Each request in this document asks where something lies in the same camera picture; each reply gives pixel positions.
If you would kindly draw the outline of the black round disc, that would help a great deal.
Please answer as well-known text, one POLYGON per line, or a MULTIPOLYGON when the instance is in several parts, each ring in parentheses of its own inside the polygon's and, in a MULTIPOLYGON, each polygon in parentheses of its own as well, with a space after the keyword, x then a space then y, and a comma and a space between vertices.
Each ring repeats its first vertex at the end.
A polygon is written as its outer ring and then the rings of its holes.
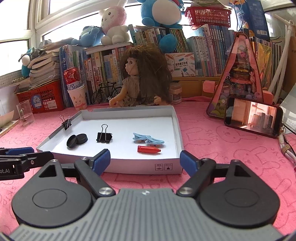
POLYGON ((88 137, 85 133, 81 133, 81 134, 78 134, 76 136, 76 139, 77 139, 77 144, 78 145, 82 145, 84 143, 86 143, 88 141, 88 137))
POLYGON ((71 135, 69 137, 69 139, 67 140, 66 145, 70 149, 74 148, 77 145, 77 136, 76 135, 71 135))

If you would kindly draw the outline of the black binder clip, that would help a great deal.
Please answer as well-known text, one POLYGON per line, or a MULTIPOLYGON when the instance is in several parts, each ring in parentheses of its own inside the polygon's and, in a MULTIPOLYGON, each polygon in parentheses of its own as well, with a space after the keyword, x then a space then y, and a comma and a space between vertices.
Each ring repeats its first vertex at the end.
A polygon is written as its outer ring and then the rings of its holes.
POLYGON ((62 126, 64 130, 67 130, 72 125, 72 120, 70 116, 64 118, 63 115, 60 115, 60 120, 62 120, 62 126))
POLYGON ((108 125, 102 124, 101 125, 101 132, 97 133, 97 139, 96 141, 99 143, 110 143, 112 140, 112 133, 107 132, 108 125))

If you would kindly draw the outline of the red crayon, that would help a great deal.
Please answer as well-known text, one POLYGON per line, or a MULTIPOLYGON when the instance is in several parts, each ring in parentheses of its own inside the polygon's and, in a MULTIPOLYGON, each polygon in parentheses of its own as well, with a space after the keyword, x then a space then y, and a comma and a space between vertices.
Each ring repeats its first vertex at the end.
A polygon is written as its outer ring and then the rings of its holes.
POLYGON ((161 149, 154 146, 138 146, 137 151, 139 153, 155 154, 161 152, 161 149))

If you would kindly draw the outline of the clear glass mug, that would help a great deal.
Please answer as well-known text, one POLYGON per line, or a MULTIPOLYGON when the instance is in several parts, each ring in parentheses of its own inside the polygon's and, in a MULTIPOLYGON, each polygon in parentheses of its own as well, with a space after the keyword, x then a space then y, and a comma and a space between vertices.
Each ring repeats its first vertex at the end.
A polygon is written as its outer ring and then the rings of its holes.
POLYGON ((32 113, 29 100, 20 102, 16 107, 23 127, 26 127, 34 122, 35 118, 32 113))

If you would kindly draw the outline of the white cardboard tray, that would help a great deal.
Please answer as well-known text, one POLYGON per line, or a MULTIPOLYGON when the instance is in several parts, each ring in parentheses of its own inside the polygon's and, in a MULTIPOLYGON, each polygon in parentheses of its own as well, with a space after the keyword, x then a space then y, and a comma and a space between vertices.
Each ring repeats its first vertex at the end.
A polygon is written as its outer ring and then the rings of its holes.
POLYGON ((184 149, 179 121, 175 109, 167 106, 141 106, 131 108, 106 108, 81 110, 71 118, 72 125, 64 130, 55 129, 37 151, 50 151, 62 163, 72 163, 81 157, 91 158, 103 149, 109 149, 109 173, 168 175, 180 174, 180 152, 184 149), (107 124, 112 133, 110 143, 96 141, 101 125, 107 124), (71 135, 85 133, 88 141, 70 149, 67 140, 71 135), (140 143, 133 140, 133 133, 149 135, 165 143, 156 154, 139 153, 140 143))

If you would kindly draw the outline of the smartphone playing video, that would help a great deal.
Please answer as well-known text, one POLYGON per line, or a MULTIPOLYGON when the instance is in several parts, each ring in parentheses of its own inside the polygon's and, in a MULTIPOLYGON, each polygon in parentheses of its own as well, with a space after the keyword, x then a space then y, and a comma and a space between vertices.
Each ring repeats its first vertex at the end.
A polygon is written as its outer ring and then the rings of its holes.
POLYGON ((282 117, 283 110, 279 106, 231 96, 227 100, 224 124, 238 130, 277 138, 282 117))

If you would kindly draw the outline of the white paper cat cup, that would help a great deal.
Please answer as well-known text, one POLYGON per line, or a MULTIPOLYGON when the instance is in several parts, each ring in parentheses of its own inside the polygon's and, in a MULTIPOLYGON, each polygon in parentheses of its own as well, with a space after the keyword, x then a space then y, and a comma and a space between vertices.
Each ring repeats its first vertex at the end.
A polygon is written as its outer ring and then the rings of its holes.
POLYGON ((74 108, 79 110, 84 110, 87 108, 87 101, 85 95, 85 85, 82 85, 76 89, 68 90, 69 96, 72 100, 74 108))

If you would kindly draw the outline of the black miniature bicycle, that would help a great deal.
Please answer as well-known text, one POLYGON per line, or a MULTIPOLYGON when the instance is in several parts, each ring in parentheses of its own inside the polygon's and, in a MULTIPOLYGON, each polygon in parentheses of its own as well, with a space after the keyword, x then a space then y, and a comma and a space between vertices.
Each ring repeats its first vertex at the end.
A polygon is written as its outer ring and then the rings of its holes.
POLYGON ((120 93, 121 89, 122 86, 116 82, 107 81, 106 83, 100 83, 98 90, 92 95, 91 103, 100 104, 109 102, 120 93))

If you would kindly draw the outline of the stack of books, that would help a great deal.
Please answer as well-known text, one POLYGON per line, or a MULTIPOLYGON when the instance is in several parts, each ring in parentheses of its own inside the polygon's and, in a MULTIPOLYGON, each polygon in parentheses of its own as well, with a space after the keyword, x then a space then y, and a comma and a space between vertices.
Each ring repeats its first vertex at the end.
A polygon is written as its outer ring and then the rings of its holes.
POLYGON ((51 40, 42 41, 31 55, 31 61, 28 65, 30 69, 29 76, 24 78, 16 78, 11 81, 12 85, 17 85, 25 79, 29 79, 31 85, 43 81, 50 76, 59 75, 58 62, 59 62, 59 48, 65 44, 70 44, 73 38, 67 38, 58 42, 51 40))

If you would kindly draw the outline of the small blue plush left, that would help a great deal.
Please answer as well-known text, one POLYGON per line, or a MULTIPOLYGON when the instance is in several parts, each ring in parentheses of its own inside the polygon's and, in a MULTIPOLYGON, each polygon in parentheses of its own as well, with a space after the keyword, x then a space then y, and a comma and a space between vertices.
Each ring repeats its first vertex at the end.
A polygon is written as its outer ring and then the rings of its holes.
POLYGON ((30 69, 28 68, 28 65, 31 61, 31 55, 33 54, 35 48, 30 48, 25 54, 22 54, 21 57, 19 58, 19 62, 22 62, 22 68, 21 68, 21 73, 24 78, 27 78, 30 73, 30 69))

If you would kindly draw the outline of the white label printer box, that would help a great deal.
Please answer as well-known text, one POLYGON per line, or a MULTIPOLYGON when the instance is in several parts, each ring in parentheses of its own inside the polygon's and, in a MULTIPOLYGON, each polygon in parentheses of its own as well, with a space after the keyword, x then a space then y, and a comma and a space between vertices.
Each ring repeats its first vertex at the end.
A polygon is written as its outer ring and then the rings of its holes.
POLYGON ((172 77, 196 76, 194 53, 165 54, 172 77))

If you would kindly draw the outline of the blue lying plush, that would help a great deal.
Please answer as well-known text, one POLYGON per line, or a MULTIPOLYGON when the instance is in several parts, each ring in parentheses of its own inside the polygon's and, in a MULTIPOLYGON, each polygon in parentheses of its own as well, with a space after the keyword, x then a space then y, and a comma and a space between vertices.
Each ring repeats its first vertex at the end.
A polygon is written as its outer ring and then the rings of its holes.
POLYGON ((83 28, 79 39, 73 39, 71 45, 81 47, 93 47, 101 43, 101 38, 104 36, 104 32, 101 27, 97 26, 86 26, 83 28))

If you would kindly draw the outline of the pink white bunny plush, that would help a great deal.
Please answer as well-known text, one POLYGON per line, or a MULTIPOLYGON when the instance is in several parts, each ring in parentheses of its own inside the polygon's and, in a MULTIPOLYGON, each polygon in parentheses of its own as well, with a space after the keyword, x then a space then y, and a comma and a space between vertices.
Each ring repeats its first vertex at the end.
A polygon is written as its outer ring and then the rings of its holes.
POLYGON ((130 40, 128 35, 128 26, 126 22, 125 5, 127 1, 119 1, 116 6, 101 10, 99 14, 102 16, 101 28, 104 36, 101 43, 104 46, 125 43, 130 40))

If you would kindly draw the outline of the red plastic basket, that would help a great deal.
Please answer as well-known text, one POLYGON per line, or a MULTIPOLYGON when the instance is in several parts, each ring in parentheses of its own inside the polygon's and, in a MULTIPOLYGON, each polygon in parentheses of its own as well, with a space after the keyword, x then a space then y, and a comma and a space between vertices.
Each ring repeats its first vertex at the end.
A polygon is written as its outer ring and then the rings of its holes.
POLYGON ((227 8, 191 6, 186 8, 185 17, 188 18, 192 29, 204 24, 231 27, 231 10, 227 8))

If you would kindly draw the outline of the blue penguin plush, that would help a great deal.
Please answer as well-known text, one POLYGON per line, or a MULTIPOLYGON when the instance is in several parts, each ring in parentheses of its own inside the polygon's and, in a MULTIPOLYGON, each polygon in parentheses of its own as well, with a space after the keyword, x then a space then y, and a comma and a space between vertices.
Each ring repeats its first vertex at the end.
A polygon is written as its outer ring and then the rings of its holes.
POLYGON ((182 0, 141 0, 142 23, 147 27, 164 27, 165 36, 159 42, 162 53, 172 53, 177 46, 177 39, 170 33, 170 28, 181 29, 179 22, 182 19, 181 9, 184 7, 182 0))

